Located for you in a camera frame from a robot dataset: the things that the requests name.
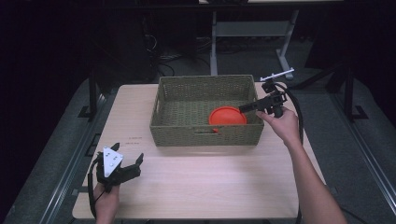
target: green basket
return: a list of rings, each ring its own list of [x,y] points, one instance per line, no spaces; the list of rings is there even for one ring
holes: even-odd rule
[[[256,100],[253,76],[161,77],[149,127],[157,147],[254,146],[264,127],[254,111],[245,114],[247,124],[208,120],[217,107]]]

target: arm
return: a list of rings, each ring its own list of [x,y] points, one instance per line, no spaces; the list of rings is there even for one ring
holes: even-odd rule
[[[93,191],[96,201],[96,224],[110,224],[113,223],[117,214],[117,209],[120,203],[120,185],[113,186],[109,193],[104,192],[105,186],[98,183]]]
[[[347,223],[340,207],[321,181],[304,150],[299,137],[297,116],[285,107],[283,116],[279,119],[261,111],[257,111],[256,114],[271,125],[288,148],[305,222]]]

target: orange plastic disc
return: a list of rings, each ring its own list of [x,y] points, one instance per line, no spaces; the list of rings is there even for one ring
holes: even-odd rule
[[[246,124],[247,117],[238,108],[233,106],[221,106],[212,111],[209,116],[209,124]]]

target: gray carpet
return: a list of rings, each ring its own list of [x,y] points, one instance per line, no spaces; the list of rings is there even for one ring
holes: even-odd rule
[[[275,49],[282,40],[262,41],[259,46],[248,46],[243,51],[234,54],[219,54],[218,67],[221,75],[251,74],[256,80],[272,73],[281,72],[276,59]],[[311,43],[293,41],[287,53],[290,66],[296,71],[293,81],[277,78],[292,86],[312,77],[319,72],[317,69],[304,68],[304,63]],[[208,53],[199,57],[208,62]],[[175,70],[176,76],[209,75],[210,70],[202,60],[179,59],[168,63]],[[162,67],[166,75],[171,71]],[[311,146],[317,156],[319,166],[337,202],[346,210],[361,217],[368,223],[396,223],[396,216],[391,211],[383,193],[373,179],[362,158],[359,146],[342,119],[342,114],[332,100],[332,96],[324,90],[327,78],[301,91],[293,91],[299,99],[304,114],[304,127]],[[117,89],[106,96],[106,103],[92,127],[90,141],[95,134],[103,130],[107,115],[116,97]],[[88,119],[78,118],[78,113],[89,103],[88,83],[81,84],[69,106],[64,111],[62,119],[54,130],[51,139],[32,171],[29,179],[14,203],[13,209],[4,223],[39,223],[50,202],[50,196],[64,174],[75,148],[80,143],[81,136],[90,123]],[[356,127],[364,136],[373,150],[377,161],[393,185],[396,184],[394,173],[396,167],[396,131],[375,104],[370,92],[359,81],[355,82],[354,104],[361,105],[369,119],[357,120]],[[86,143],[84,150],[90,149]],[[53,219],[49,223],[94,223],[93,220],[73,220],[72,209],[77,199],[76,189],[79,189],[88,170],[91,157],[81,157],[78,168],[71,175],[62,204],[59,210],[53,211]],[[360,223],[356,218],[346,213],[349,223]],[[116,223],[145,223],[146,220],[117,220]],[[271,223],[294,223],[293,219],[270,220]],[[204,223],[202,220],[155,220],[153,223]],[[231,223],[263,223],[262,220],[210,220],[211,224]]]

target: floor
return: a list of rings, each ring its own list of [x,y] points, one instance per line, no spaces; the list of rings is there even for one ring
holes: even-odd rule
[[[249,41],[249,44],[244,44],[244,48],[240,51],[219,54],[220,75],[251,74],[258,81],[260,77],[281,72],[275,54],[275,49],[282,44],[281,38]],[[276,81],[293,86],[320,72],[318,69],[304,68],[311,45],[308,40],[294,40],[290,43],[286,57],[290,66],[295,69],[294,80],[279,77]],[[175,76],[210,74],[207,65],[208,52],[203,52],[198,57],[199,60],[180,58],[167,65],[173,68]],[[173,74],[167,66],[161,69],[162,74],[166,76]],[[355,80],[353,103],[363,108],[368,119],[358,119],[351,124],[345,119],[338,106],[338,102],[342,102],[343,99],[343,90],[336,94],[327,93],[324,87],[328,79],[325,77],[303,90],[292,91],[300,102],[305,131],[327,185],[337,202],[345,209],[349,223],[364,223],[360,218],[367,223],[396,223],[395,211],[389,206],[384,190],[378,185],[378,180],[370,168],[370,162],[365,159],[361,143],[356,140],[356,134],[353,132],[353,130],[359,131],[365,145],[371,149],[389,179],[390,185],[394,186],[396,130],[375,104],[370,91],[358,80]],[[94,144],[97,143],[106,125],[107,115],[116,96],[117,88],[114,88],[111,93],[100,98],[99,112],[92,122],[88,122],[87,118],[78,117],[81,108],[89,104],[88,81],[81,83],[4,223],[94,223],[93,220],[73,219],[72,209],[81,182],[90,166]],[[279,224],[294,223],[293,219],[268,221]],[[147,220],[117,219],[116,223],[147,223]],[[151,223],[268,222],[151,220]]]

